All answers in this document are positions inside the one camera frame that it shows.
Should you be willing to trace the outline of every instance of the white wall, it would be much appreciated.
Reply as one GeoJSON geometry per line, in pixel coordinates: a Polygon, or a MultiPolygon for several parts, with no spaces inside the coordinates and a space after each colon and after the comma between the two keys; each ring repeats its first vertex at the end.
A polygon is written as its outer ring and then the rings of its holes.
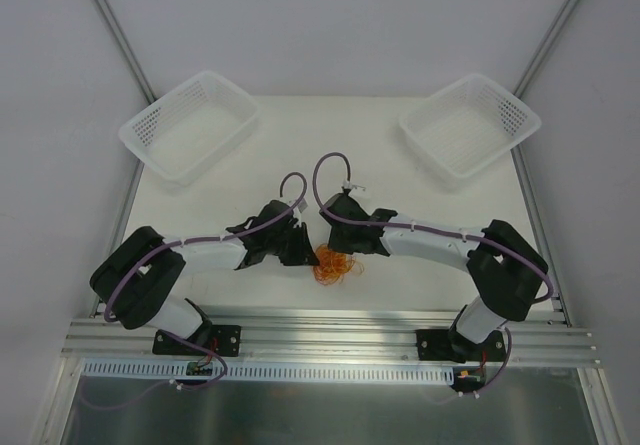
{"type": "Polygon", "coordinates": [[[585,0],[525,101],[526,144],[576,321],[640,443],[640,0],[585,0]]]}
{"type": "Polygon", "coordinates": [[[106,252],[144,107],[90,0],[0,0],[0,442],[27,443],[106,252]]]}
{"type": "Polygon", "coordinates": [[[203,69],[253,94],[514,88],[564,0],[109,0],[158,95],[203,69]]]}

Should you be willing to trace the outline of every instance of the orange rope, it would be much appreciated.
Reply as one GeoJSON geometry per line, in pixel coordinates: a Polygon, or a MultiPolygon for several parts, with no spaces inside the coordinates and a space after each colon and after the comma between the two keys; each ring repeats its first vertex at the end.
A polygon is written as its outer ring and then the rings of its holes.
{"type": "Polygon", "coordinates": [[[313,276],[322,285],[342,283],[344,276],[349,272],[356,275],[364,272],[364,265],[358,262],[353,255],[329,250],[326,243],[316,249],[316,256],[320,260],[320,265],[313,267],[313,276]]]}

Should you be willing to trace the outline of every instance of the white mesh basket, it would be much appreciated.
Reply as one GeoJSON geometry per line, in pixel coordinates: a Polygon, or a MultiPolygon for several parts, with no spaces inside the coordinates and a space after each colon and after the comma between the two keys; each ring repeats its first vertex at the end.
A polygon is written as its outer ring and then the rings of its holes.
{"type": "Polygon", "coordinates": [[[456,186],[540,128],[540,117],[493,80],[473,74],[400,117],[407,143],[456,186]]]}
{"type": "Polygon", "coordinates": [[[257,127],[258,104],[213,72],[201,72],[124,124],[118,136],[165,180],[188,185],[257,127]]]}

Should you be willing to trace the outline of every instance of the purple cable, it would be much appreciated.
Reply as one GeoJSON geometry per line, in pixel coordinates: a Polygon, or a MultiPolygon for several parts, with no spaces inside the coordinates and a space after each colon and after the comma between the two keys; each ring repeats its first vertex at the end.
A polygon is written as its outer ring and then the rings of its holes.
{"type": "Polygon", "coordinates": [[[507,344],[507,354],[504,356],[504,362],[502,362],[502,365],[500,365],[500,368],[498,369],[496,374],[491,377],[491,380],[485,383],[484,387],[478,390],[478,392],[485,391],[487,387],[495,383],[497,378],[502,375],[502,372],[504,372],[504,370],[507,368],[507,364],[509,363],[509,359],[511,358],[511,350],[513,350],[513,337],[511,335],[511,330],[509,330],[507,327],[504,327],[504,331],[507,334],[507,340],[509,340],[509,343],[507,344]]]}
{"type": "Polygon", "coordinates": [[[129,280],[131,280],[131,277],[133,277],[136,274],[136,272],[140,269],[140,267],[144,266],[149,260],[151,260],[153,257],[158,255],[159,253],[164,252],[165,250],[169,250],[170,248],[175,248],[175,247],[184,246],[184,245],[192,245],[195,243],[205,243],[205,242],[222,242],[226,240],[232,240],[234,238],[246,237],[247,235],[250,235],[252,233],[256,233],[256,232],[259,232],[260,230],[264,230],[265,228],[270,227],[274,223],[286,217],[292,210],[294,210],[298,205],[300,205],[300,203],[304,199],[305,194],[307,193],[307,179],[304,177],[304,175],[302,175],[299,172],[292,172],[289,175],[287,175],[285,177],[285,180],[283,180],[282,184],[280,185],[280,189],[282,190],[282,187],[284,186],[284,181],[286,181],[290,176],[293,176],[293,175],[299,177],[302,180],[302,193],[300,193],[300,196],[293,203],[293,205],[291,205],[289,208],[287,208],[284,212],[282,212],[277,217],[274,217],[271,220],[268,220],[265,223],[258,225],[257,227],[253,227],[248,230],[244,230],[242,232],[238,232],[235,234],[224,235],[223,237],[220,237],[220,236],[193,237],[193,238],[188,238],[184,240],[184,242],[180,240],[176,240],[173,242],[164,243],[159,247],[154,248],[149,253],[147,253],[144,257],[142,257],[140,260],[136,262],[136,264],[131,268],[131,270],[129,270],[125,274],[124,277],[122,277],[122,280],[120,280],[116,288],[113,290],[113,293],[109,297],[109,300],[107,301],[107,305],[104,309],[105,321],[109,323],[113,323],[117,321],[117,318],[115,316],[112,316],[111,311],[114,303],[116,302],[116,299],[120,295],[120,292],[122,292],[122,289],[127,285],[129,280]]]}
{"type": "MultiPolygon", "coordinates": [[[[225,235],[223,237],[221,237],[221,236],[193,237],[193,238],[188,238],[188,239],[184,240],[184,242],[180,241],[180,240],[176,240],[176,241],[173,241],[173,242],[164,243],[164,244],[160,245],[159,247],[154,248],[149,253],[147,253],[144,257],[142,257],[140,260],[138,260],[136,262],[136,264],[131,268],[131,270],[129,270],[125,274],[124,277],[122,277],[122,280],[120,280],[120,282],[118,283],[116,288],[113,290],[113,293],[109,297],[109,300],[107,301],[107,305],[106,305],[105,310],[104,310],[104,319],[105,319],[105,321],[112,323],[112,322],[115,322],[117,320],[117,318],[115,316],[112,316],[112,308],[113,308],[113,304],[115,303],[116,299],[118,298],[118,295],[120,295],[120,293],[122,292],[122,289],[126,286],[126,284],[129,282],[129,280],[131,280],[131,277],[133,277],[133,275],[140,269],[140,267],[145,265],[149,260],[151,260],[157,254],[159,254],[159,253],[161,253],[161,252],[163,252],[165,250],[169,250],[171,248],[178,247],[178,246],[191,245],[191,244],[194,244],[194,243],[221,242],[221,241],[226,241],[226,240],[232,240],[234,238],[245,237],[247,235],[250,235],[252,233],[258,232],[260,230],[264,230],[265,228],[273,225],[277,221],[279,221],[282,218],[284,218],[285,216],[287,216],[292,210],[294,210],[298,205],[300,205],[300,203],[304,199],[305,194],[307,193],[307,179],[304,177],[304,175],[302,175],[300,172],[291,172],[282,180],[282,183],[280,184],[281,195],[282,195],[282,189],[284,187],[285,182],[289,178],[291,178],[293,176],[299,177],[302,180],[302,192],[300,193],[300,196],[293,203],[293,205],[291,205],[289,208],[287,208],[284,212],[282,212],[278,216],[272,218],[271,220],[266,221],[262,225],[258,225],[258,226],[254,227],[254,228],[250,228],[248,230],[244,230],[242,232],[238,232],[238,233],[235,233],[235,234],[225,235]]],[[[166,330],[163,330],[163,331],[164,331],[165,334],[167,334],[173,340],[175,340],[175,341],[177,341],[179,343],[182,343],[183,345],[186,345],[186,346],[188,346],[190,348],[193,348],[194,350],[197,350],[199,352],[203,352],[206,356],[211,356],[211,357],[215,358],[222,365],[222,372],[220,372],[220,374],[218,374],[216,377],[213,377],[213,378],[207,380],[205,383],[200,384],[200,385],[182,385],[182,388],[184,388],[185,390],[200,390],[200,389],[203,389],[203,388],[210,387],[211,385],[213,385],[214,383],[216,383],[220,379],[222,379],[222,377],[224,377],[227,374],[227,372],[229,371],[229,367],[227,366],[227,363],[217,353],[213,352],[212,350],[207,350],[206,348],[200,347],[199,345],[190,343],[190,342],[178,337],[177,335],[175,335],[175,334],[173,334],[171,332],[168,332],[166,330]]],[[[84,379],[81,379],[80,380],[80,384],[78,386],[78,400],[84,406],[86,406],[88,408],[91,408],[92,410],[102,411],[102,412],[114,411],[114,410],[120,410],[122,408],[126,408],[129,405],[137,403],[139,400],[141,400],[142,398],[147,396],[150,392],[152,392],[156,388],[158,388],[158,387],[160,387],[162,385],[169,384],[168,381],[162,380],[162,381],[154,383],[149,388],[144,390],[140,395],[132,398],[131,400],[128,400],[128,401],[126,401],[124,403],[120,403],[118,405],[103,406],[103,405],[94,405],[94,404],[92,404],[91,402],[89,402],[85,398],[85,396],[84,396],[84,383],[85,383],[84,379]]]]}
{"type": "MultiPolygon", "coordinates": [[[[222,371],[216,375],[215,377],[208,379],[206,382],[201,383],[199,385],[186,385],[186,384],[182,384],[182,388],[185,390],[200,390],[203,388],[208,388],[211,385],[213,385],[214,383],[218,382],[220,379],[222,379],[222,377],[224,377],[228,372],[229,372],[229,366],[227,365],[227,362],[224,361],[224,359],[218,355],[217,353],[213,352],[212,350],[207,350],[204,347],[201,347],[199,345],[196,345],[194,343],[190,343],[187,342],[186,340],[178,337],[177,335],[171,333],[171,332],[164,332],[165,334],[167,334],[169,337],[171,337],[173,340],[175,340],[176,342],[180,342],[183,345],[186,345],[187,347],[193,348],[194,350],[197,350],[199,352],[203,352],[205,355],[208,356],[212,356],[213,358],[215,358],[218,362],[220,362],[220,365],[222,365],[222,371]]],[[[152,392],[153,390],[155,390],[156,388],[159,388],[162,385],[170,385],[171,382],[166,381],[166,380],[161,380],[159,382],[154,383],[153,385],[151,385],[149,388],[147,388],[146,390],[144,390],[142,393],[140,393],[138,396],[132,398],[131,400],[127,400],[126,402],[123,403],[119,403],[118,405],[94,405],[93,403],[89,402],[86,397],[84,396],[84,378],[81,379],[80,381],[80,385],[78,386],[78,400],[80,401],[80,403],[82,403],[85,407],[90,408],[92,410],[96,410],[98,412],[112,412],[115,410],[121,410],[123,408],[126,408],[130,405],[133,405],[134,403],[139,402],[140,400],[142,400],[144,397],[146,397],[150,392],[152,392]]]]}
{"type": "Polygon", "coordinates": [[[302,180],[304,183],[306,183],[307,179],[304,177],[304,175],[302,175],[300,172],[290,172],[287,173],[285,175],[285,177],[282,179],[282,181],[280,182],[280,198],[282,198],[282,196],[284,195],[284,184],[287,183],[287,180],[289,180],[291,177],[300,177],[300,180],[302,180]]]}
{"type": "Polygon", "coordinates": [[[411,229],[415,229],[415,230],[420,230],[423,232],[428,232],[428,233],[433,233],[434,235],[440,235],[442,237],[449,237],[449,238],[459,238],[459,239],[463,239],[463,240],[471,240],[473,242],[478,242],[478,243],[483,243],[485,245],[489,245],[493,248],[495,248],[496,250],[498,250],[500,253],[502,253],[502,255],[507,255],[511,258],[513,258],[514,260],[517,260],[518,262],[522,263],[523,265],[525,265],[526,267],[528,267],[529,269],[531,269],[536,275],[538,275],[540,277],[540,279],[547,285],[547,293],[545,293],[543,296],[536,298],[534,300],[533,303],[540,303],[540,302],[544,302],[545,300],[550,299],[553,294],[554,294],[554,286],[553,283],[551,282],[551,279],[549,278],[549,276],[544,273],[542,270],[540,270],[533,262],[527,260],[526,258],[524,258],[523,256],[517,254],[516,252],[514,252],[513,250],[510,250],[509,248],[499,244],[498,242],[495,242],[489,238],[485,238],[485,237],[480,237],[478,235],[466,235],[463,236],[462,233],[459,232],[449,232],[446,230],[440,230],[439,228],[433,228],[433,227],[427,227],[425,225],[411,225],[410,223],[391,223],[391,222],[366,222],[366,221],[362,221],[362,220],[350,220],[348,218],[343,218],[340,217],[338,215],[335,215],[333,213],[331,213],[326,207],[325,205],[322,203],[322,199],[320,198],[320,194],[318,193],[318,172],[320,171],[320,166],[322,165],[322,163],[331,157],[340,157],[342,158],[342,160],[344,160],[344,163],[347,166],[347,180],[351,180],[351,165],[349,164],[349,159],[340,152],[330,152],[327,153],[326,155],[322,156],[320,158],[320,160],[318,160],[318,163],[316,164],[314,170],[313,170],[313,180],[311,181],[311,188],[313,189],[313,196],[316,200],[316,202],[318,203],[318,206],[320,207],[320,210],[327,215],[328,217],[333,218],[334,220],[337,220],[339,222],[345,223],[347,225],[359,225],[359,226],[369,226],[369,227],[389,227],[389,228],[403,228],[403,229],[407,229],[407,230],[411,230],[411,229]]]}

